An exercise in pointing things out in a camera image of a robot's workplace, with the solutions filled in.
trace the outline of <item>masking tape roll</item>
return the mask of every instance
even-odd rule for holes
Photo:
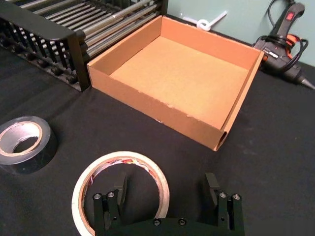
[[[72,216],[82,236],[94,236],[95,232],[84,215],[84,198],[93,179],[106,168],[116,164],[134,164],[145,169],[155,180],[159,193],[159,207],[155,218],[165,218],[169,206],[169,189],[161,169],[152,160],[139,153],[118,151],[94,161],[79,177],[72,195]]]
[[[37,140],[23,151],[17,146]],[[0,167],[12,174],[29,174],[48,164],[57,151],[57,140],[48,123],[39,117],[20,117],[0,126]]]

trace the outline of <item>wall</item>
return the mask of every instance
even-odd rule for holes
[[[227,16],[212,29],[252,44],[258,37],[269,34],[272,29],[266,14],[270,2],[271,0],[169,0],[168,14],[211,21],[227,10]],[[300,61],[315,66],[315,1],[297,2],[303,3],[306,10],[295,22],[290,33],[309,40],[310,44]],[[275,22],[284,8],[284,0],[278,0],[273,5],[271,12]],[[298,48],[299,45],[296,45],[293,52],[298,51]]]

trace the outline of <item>box flap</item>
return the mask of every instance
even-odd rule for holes
[[[248,73],[248,76],[246,78],[246,81],[244,82],[243,88],[241,89],[241,92],[238,95],[228,118],[226,119],[226,122],[225,122],[222,130],[224,130],[227,133],[230,131],[230,129],[231,129],[236,117],[237,117],[237,114],[239,113],[239,111],[241,109],[241,106],[245,100],[245,97],[248,93],[248,90],[250,89],[250,86],[251,86],[252,81],[256,75],[256,72],[259,68],[259,65],[261,63],[263,56],[264,56],[264,52],[260,52],[256,62],[252,65],[252,67]]]

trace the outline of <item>red switch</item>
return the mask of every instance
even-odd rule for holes
[[[286,16],[286,19],[287,19],[288,21],[292,21],[293,17],[294,17],[294,13],[293,13],[293,12],[289,12],[289,13],[287,14],[287,16]]]

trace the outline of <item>black dish rack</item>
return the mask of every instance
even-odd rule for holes
[[[87,63],[160,14],[167,0],[0,0],[0,46],[79,91]]]

